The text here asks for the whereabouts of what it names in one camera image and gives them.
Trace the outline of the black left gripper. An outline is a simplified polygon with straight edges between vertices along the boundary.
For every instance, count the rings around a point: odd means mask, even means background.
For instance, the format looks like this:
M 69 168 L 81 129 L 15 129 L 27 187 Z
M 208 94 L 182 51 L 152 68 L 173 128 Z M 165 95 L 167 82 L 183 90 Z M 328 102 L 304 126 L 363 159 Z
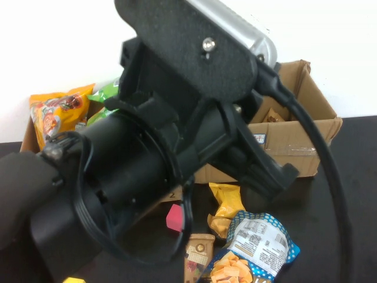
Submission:
M 267 200 L 275 197 L 275 189 L 288 189 L 297 169 L 278 164 L 248 129 L 261 105 L 255 91 L 231 103 L 201 100 L 199 117 L 185 125 L 176 142 L 181 175 L 197 183 L 237 181 Z

